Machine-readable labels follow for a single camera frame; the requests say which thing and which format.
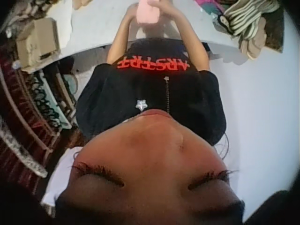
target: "chain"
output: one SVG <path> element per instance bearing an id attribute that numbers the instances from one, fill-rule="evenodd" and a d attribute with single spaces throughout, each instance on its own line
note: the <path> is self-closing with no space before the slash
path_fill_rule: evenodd
<path id="1" fill-rule="evenodd" d="M 166 92 L 166 101 L 167 101 L 167 113 L 170 114 L 170 92 L 169 92 L 169 77 L 166 76 L 165 80 L 165 92 Z"/>

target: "cardboard box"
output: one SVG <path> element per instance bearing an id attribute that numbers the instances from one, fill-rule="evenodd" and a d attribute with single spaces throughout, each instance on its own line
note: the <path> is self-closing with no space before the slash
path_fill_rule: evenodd
<path id="1" fill-rule="evenodd" d="M 52 18 L 34 20 L 19 34 L 18 56 L 22 71 L 32 71 L 59 51 L 56 22 Z"/>

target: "silver star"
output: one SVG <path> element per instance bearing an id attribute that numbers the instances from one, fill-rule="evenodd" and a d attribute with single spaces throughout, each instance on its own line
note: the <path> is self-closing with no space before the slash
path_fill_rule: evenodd
<path id="1" fill-rule="evenodd" d="M 144 111 L 145 108 L 148 107 L 148 105 L 146 104 L 146 100 L 137 100 L 137 104 L 135 106 L 137 109 Z"/>

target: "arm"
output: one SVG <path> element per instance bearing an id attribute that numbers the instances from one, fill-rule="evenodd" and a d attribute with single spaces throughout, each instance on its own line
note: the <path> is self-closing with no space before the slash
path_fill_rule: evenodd
<path id="1" fill-rule="evenodd" d="M 112 46 L 108 52 L 106 63 L 113 64 L 116 60 L 118 60 L 125 54 L 128 44 L 129 27 L 131 21 L 136 15 L 136 8 L 136 4 L 133 4 L 128 8 L 119 26 L 117 35 L 114 38 Z"/>
<path id="2" fill-rule="evenodd" d="M 180 32 L 181 39 L 183 40 L 183 43 L 187 48 L 187 52 L 189 58 L 191 59 L 191 62 L 194 64 L 198 71 L 209 71 L 210 60 L 207 52 L 188 19 L 182 13 L 179 13 L 174 17 L 174 20 Z"/>
<path id="3" fill-rule="evenodd" d="M 210 63 L 207 52 L 184 14 L 175 8 L 170 0 L 149 1 L 149 4 L 158 7 L 163 13 L 173 18 L 194 66 L 198 71 L 209 71 Z"/>

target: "eyelash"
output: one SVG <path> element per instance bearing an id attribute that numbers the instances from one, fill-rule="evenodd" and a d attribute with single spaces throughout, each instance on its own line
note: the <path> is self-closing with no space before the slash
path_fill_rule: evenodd
<path id="1" fill-rule="evenodd" d="M 208 172 L 206 175 L 204 175 L 203 177 L 201 177 L 200 179 L 197 179 L 195 182 L 193 182 L 192 184 L 190 184 L 188 186 L 189 190 L 194 190 L 197 187 L 199 187 L 200 185 L 207 183 L 211 180 L 223 180 L 226 183 L 229 183 L 229 175 L 232 172 L 229 170 L 224 170 L 218 174 L 215 174 L 214 172 Z"/>
<path id="2" fill-rule="evenodd" d="M 105 168 L 104 166 L 89 166 L 86 163 L 79 163 L 76 166 L 72 166 L 72 168 L 75 168 L 80 173 L 80 176 L 84 176 L 87 174 L 93 174 L 100 176 L 120 187 L 124 186 L 124 183 L 121 181 L 120 178 L 116 177 L 110 170 Z"/>
<path id="3" fill-rule="evenodd" d="M 116 177 L 115 175 L 113 175 L 113 173 L 110 170 L 108 170 L 107 168 L 105 168 L 104 166 L 98 165 L 98 166 L 92 167 L 85 163 L 80 163 L 77 166 L 72 166 L 72 168 L 77 169 L 81 176 L 84 176 L 87 174 L 97 175 L 97 176 L 100 176 L 120 187 L 124 187 L 124 183 L 121 181 L 121 179 Z M 229 175 L 231 173 L 232 172 L 229 170 L 224 170 L 218 174 L 215 174 L 214 172 L 208 172 L 206 175 L 202 176 L 200 179 L 197 179 L 195 182 L 190 184 L 188 186 L 188 189 L 194 190 L 197 187 L 199 187 L 200 185 L 207 183 L 211 180 L 223 180 L 226 183 L 229 183 Z"/>

